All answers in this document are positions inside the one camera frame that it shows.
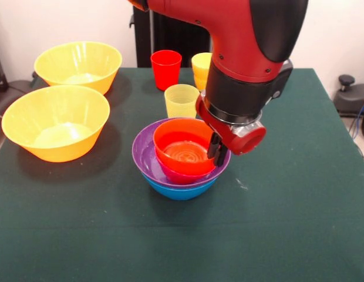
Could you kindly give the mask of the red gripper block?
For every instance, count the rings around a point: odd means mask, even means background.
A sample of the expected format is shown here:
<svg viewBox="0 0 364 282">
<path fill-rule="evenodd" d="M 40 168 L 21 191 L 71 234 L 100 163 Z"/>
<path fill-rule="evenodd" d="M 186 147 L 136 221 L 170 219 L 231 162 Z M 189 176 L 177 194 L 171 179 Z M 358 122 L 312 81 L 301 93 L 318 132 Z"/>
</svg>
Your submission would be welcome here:
<svg viewBox="0 0 364 282">
<path fill-rule="evenodd" d="M 214 158 L 214 165 L 224 164 L 228 150 L 243 155 L 257 147 L 266 135 L 266 128 L 260 122 L 261 114 L 244 125 L 235 125 L 220 120 L 208 110 L 208 100 L 202 91 L 196 101 L 196 110 L 203 121 L 213 130 L 207 149 L 207 157 Z"/>
</svg>

